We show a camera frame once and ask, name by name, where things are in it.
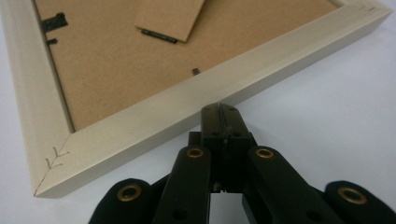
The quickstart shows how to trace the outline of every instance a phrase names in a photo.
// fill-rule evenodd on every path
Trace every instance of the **white background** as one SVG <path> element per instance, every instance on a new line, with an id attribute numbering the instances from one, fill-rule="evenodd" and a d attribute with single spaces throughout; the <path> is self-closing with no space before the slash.
<path id="1" fill-rule="evenodd" d="M 187 133 L 61 199 L 34 198 L 0 28 L 0 223 L 86 223 L 118 181 L 153 183 L 170 172 Z M 345 179 L 396 210 L 396 14 L 237 108 L 258 143 L 280 151 L 312 186 Z M 213 195 L 210 223 L 248 223 L 240 200 Z"/>

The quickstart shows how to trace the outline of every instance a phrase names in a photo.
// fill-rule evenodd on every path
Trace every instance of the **picture frame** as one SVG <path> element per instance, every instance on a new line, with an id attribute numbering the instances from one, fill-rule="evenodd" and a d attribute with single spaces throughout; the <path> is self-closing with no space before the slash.
<path id="1" fill-rule="evenodd" d="M 203 106 L 236 105 L 357 39 L 391 9 L 332 0 L 338 9 L 74 132 L 33 1 L 0 13 L 34 195 L 62 197 L 199 124 Z"/>

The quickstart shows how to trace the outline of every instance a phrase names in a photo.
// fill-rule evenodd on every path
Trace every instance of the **metal grommet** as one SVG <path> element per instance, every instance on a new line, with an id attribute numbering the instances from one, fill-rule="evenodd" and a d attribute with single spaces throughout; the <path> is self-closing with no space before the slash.
<path id="1" fill-rule="evenodd" d="M 354 203 L 354 204 L 367 203 L 366 196 L 364 196 L 362 193 L 352 188 L 341 187 L 338 189 L 338 194 L 349 203 Z"/>
<path id="2" fill-rule="evenodd" d="M 204 152 L 200 148 L 191 148 L 187 150 L 187 156 L 191 158 L 199 158 L 204 155 Z"/>
<path id="3" fill-rule="evenodd" d="M 270 159 L 274 157 L 274 152 L 270 149 L 259 148 L 256 150 L 256 155 L 264 159 Z"/>
<path id="4" fill-rule="evenodd" d="M 132 184 L 119 189 L 117 197 L 120 201 L 127 203 L 139 197 L 141 193 L 142 189 L 137 184 Z"/>

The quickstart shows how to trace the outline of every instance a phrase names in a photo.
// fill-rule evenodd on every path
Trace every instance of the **black tool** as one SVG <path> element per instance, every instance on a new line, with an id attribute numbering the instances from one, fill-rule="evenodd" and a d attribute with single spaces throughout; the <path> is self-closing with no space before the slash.
<path id="1" fill-rule="evenodd" d="M 170 175 L 153 185 L 126 179 L 106 194 L 90 223 L 208 223 L 210 194 L 243 194 L 250 223 L 396 223 L 396 214 L 368 190 L 346 181 L 325 192 L 310 187 L 282 155 L 257 146 L 239 111 L 202 109 Z"/>

